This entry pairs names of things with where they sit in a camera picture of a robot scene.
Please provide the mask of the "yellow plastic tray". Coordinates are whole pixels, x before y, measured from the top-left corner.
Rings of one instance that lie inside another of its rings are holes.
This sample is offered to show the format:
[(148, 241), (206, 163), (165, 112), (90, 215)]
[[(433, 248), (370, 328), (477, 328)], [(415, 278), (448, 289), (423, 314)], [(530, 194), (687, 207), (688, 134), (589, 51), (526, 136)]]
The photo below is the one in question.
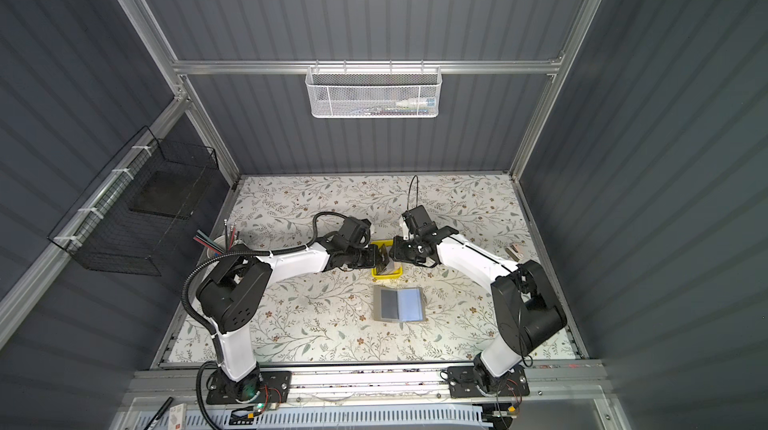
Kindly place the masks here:
[(371, 276), (375, 281), (395, 280), (403, 275), (403, 267), (399, 262), (390, 258), (389, 251), (392, 249), (393, 240), (375, 240), (372, 242), (378, 248), (381, 262), (371, 270)]

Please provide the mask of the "white pen cup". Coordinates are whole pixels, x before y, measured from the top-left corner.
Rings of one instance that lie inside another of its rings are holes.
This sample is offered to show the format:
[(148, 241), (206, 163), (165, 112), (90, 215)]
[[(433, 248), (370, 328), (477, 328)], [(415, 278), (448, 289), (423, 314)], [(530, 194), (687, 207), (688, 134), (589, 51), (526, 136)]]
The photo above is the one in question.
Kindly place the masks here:
[(251, 249), (242, 241), (242, 240), (236, 240), (234, 244), (226, 250), (226, 253), (238, 253), (238, 252), (251, 252)]

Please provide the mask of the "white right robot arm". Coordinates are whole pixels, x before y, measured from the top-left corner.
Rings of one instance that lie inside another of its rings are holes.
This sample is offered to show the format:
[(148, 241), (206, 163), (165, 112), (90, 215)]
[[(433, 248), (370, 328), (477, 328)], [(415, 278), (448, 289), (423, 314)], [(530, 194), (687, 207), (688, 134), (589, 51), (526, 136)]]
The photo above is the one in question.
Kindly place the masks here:
[(540, 263), (505, 259), (455, 228), (438, 227), (422, 205), (405, 211), (402, 223), (406, 235), (394, 238), (392, 260), (449, 267), (491, 295), (497, 334), (475, 358), (480, 376), (504, 376), (567, 325), (562, 303)]

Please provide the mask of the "white tube in basket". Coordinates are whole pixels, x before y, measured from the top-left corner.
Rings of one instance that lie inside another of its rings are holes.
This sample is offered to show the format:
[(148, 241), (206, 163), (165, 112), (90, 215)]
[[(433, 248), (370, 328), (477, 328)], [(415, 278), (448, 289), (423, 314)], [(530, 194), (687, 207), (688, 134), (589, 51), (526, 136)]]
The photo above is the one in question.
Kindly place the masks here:
[(395, 103), (398, 108), (409, 108), (415, 110), (429, 109), (437, 106), (438, 99), (435, 97), (416, 97), (399, 100)]

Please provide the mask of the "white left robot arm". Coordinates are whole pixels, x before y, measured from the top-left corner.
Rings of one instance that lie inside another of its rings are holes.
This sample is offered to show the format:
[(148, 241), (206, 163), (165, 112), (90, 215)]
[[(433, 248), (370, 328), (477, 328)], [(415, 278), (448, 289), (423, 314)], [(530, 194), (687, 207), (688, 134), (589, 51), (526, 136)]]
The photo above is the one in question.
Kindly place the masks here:
[(257, 374), (249, 325), (268, 289), (298, 276), (388, 263), (372, 243), (368, 219), (323, 211), (313, 216), (311, 227), (312, 237), (303, 245), (254, 250), (236, 244), (199, 264), (184, 282), (182, 306), (210, 334), (215, 366), (230, 382)]

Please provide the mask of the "pink white small clip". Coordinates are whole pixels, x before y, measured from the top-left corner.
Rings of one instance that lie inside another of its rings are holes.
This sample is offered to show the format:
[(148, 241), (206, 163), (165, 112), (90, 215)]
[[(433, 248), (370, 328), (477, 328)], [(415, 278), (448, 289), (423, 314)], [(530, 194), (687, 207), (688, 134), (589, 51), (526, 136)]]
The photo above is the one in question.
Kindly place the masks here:
[(507, 246), (505, 248), (505, 252), (511, 259), (513, 259), (516, 262), (521, 262), (523, 259), (523, 254), (515, 244)]

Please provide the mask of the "coloured pens in cup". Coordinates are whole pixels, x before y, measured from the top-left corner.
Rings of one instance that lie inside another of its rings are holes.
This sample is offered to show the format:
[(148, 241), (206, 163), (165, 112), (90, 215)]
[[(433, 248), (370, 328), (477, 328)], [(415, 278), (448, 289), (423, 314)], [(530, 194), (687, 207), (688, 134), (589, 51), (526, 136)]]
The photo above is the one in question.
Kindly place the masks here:
[(192, 239), (211, 254), (226, 253), (242, 243), (239, 230), (227, 219), (223, 221), (222, 227), (217, 232), (212, 231), (206, 234), (197, 230)]

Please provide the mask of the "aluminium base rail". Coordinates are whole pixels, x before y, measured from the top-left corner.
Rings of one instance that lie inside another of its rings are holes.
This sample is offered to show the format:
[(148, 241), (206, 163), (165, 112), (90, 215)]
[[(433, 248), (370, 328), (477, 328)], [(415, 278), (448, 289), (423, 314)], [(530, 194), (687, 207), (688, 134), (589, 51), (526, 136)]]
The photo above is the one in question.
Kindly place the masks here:
[(265, 364), (269, 401), (287, 407), (326, 404), (495, 403), (502, 400), (595, 400), (613, 392), (599, 360), (544, 360), (520, 367), (483, 392), (460, 362)]

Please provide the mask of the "aluminium frame post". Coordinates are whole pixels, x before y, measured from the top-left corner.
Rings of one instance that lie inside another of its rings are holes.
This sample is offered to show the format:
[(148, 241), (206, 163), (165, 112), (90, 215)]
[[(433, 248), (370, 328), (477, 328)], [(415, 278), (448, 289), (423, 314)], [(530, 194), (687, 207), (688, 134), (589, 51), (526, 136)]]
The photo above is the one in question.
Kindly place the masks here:
[(241, 178), (241, 171), (225, 144), (207, 109), (189, 78), (177, 71), (177, 55), (164, 34), (147, 0), (117, 0), (138, 37), (158, 67), (167, 86), (177, 96), (188, 101), (187, 118), (202, 143), (216, 152), (220, 172), (231, 186)]

